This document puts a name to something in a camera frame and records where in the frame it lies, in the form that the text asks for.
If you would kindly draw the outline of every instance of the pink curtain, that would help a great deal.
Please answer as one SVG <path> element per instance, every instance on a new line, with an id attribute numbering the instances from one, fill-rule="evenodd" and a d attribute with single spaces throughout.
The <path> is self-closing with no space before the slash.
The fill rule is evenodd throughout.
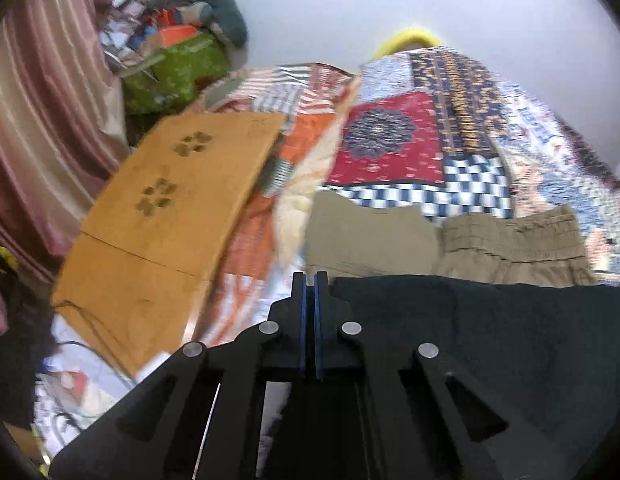
<path id="1" fill-rule="evenodd" d="M 0 244 L 53 279 L 128 154 L 98 24 L 111 0 L 16 0 L 0 24 Z"/>

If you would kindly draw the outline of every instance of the white wall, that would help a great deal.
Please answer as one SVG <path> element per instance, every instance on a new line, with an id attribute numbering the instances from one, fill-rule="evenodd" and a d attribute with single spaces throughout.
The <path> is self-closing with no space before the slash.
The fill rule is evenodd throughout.
<path id="1" fill-rule="evenodd" d="M 247 66 L 321 61 L 356 71 L 423 27 L 544 99 L 620 166 L 620 32 L 598 0 L 237 0 Z"/>

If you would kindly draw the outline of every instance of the green bag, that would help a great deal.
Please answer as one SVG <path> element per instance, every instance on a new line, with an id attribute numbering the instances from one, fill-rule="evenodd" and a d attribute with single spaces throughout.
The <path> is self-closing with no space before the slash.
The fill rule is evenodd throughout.
<path id="1" fill-rule="evenodd" d="M 228 74 L 228 60 L 208 31 L 168 48 L 119 73 L 130 114 L 173 112 L 197 98 L 196 80 Z"/>

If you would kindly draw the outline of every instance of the round metal pin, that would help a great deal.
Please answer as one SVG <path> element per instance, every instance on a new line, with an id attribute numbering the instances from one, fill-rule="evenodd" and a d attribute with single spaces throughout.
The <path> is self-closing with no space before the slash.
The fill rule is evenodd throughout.
<path id="1" fill-rule="evenodd" d="M 196 357 L 203 352 L 203 345 L 197 341 L 191 341 L 183 346 L 183 354 L 186 357 Z"/>
<path id="2" fill-rule="evenodd" d="M 432 359 L 439 355 L 439 349 L 437 348 L 437 345 L 433 345 L 432 343 L 421 343 L 417 350 L 419 351 L 419 354 L 428 359 Z"/>
<path id="3" fill-rule="evenodd" d="M 276 321 L 264 321 L 259 325 L 259 332 L 270 335 L 279 330 L 279 324 Z"/>
<path id="4" fill-rule="evenodd" d="M 357 335 L 361 333 L 362 328 L 356 321 L 346 321 L 341 325 L 341 330 L 343 330 L 344 334 Z"/>

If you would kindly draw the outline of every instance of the checkered fabric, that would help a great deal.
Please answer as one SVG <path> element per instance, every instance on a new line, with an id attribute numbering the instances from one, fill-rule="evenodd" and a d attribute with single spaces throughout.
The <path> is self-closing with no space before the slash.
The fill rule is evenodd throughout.
<path id="1" fill-rule="evenodd" d="M 499 157 L 481 155 L 444 160 L 444 187 L 425 184 L 367 184 L 332 186 L 330 189 L 364 207 L 386 208 L 413 204 L 421 206 L 428 219 L 443 219 L 461 213 L 490 213 L 511 218 L 510 188 Z"/>

